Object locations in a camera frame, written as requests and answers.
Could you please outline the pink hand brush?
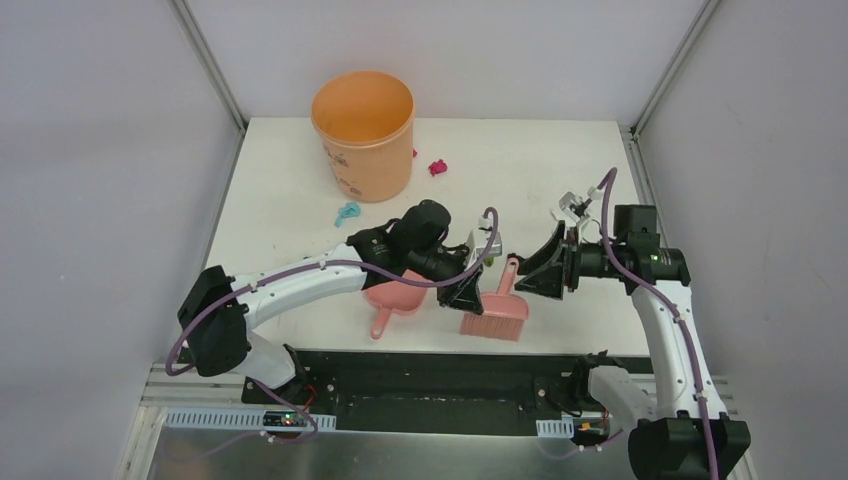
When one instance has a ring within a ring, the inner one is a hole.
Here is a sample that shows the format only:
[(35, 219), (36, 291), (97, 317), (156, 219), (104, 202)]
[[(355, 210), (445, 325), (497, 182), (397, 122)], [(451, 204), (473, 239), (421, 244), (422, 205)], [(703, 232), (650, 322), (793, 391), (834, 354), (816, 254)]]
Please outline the pink hand brush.
[(481, 295), (483, 313), (464, 314), (459, 333), (517, 342), (526, 320), (529, 318), (527, 301), (513, 293), (518, 273), (519, 260), (510, 257), (503, 269), (498, 287)]

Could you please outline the pink dustpan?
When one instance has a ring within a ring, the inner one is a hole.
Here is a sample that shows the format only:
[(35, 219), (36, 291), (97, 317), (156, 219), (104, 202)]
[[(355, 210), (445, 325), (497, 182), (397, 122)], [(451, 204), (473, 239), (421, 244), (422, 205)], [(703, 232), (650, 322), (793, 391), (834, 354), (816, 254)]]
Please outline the pink dustpan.
[(427, 293), (427, 288), (399, 281), (390, 281), (365, 290), (365, 300), (376, 310), (370, 337), (379, 340), (393, 315), (415, 314), (424, 303)]

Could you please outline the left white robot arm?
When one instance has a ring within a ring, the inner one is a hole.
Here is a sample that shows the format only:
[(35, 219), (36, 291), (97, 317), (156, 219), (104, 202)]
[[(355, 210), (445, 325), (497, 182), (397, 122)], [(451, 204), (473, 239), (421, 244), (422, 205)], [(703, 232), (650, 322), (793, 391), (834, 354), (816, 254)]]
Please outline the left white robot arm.
[(425, 199), (400, 218), (288, 266), (240, 275), (229, 275), (220, 265), (208, 267), (178, 308), (182, 332), (167, 355), (166, 372), (178, 376), (194, 370), (202, 377), (240, 373), (288, 405), (303, 396), (305, 378), (286, 347), (256, 334), (267, 320), (387, 283), (434, 289), (441, 306), (480, 314), (478, 282), (498, 238), (499, 214), (489, 207), (482, 218), (489, 230), (483, 247), (446, 247), (451, 215), (442, 204)]

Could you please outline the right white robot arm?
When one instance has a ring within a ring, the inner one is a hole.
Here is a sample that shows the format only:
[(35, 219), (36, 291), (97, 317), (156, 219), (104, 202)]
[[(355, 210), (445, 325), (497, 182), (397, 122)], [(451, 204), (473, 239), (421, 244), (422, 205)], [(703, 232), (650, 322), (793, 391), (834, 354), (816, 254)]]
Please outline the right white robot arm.
[(625, 365), (606, 352), (579, 358), (563, 388), (570, 408), (606, 409), (627, 438), (638, 479), (726, 479), (751, 444), (747, 424), (733, 420), (698, 344), (691, 276), (678, 249), (664, 248), (657, 211), (617, 205), (613, 229), (581, 242), (560, 221), (533, 255), (518, 260), (519, 292), (562, 299), (581, 281), (621, 282), (641, 321), (655, 393), (640, 389)]

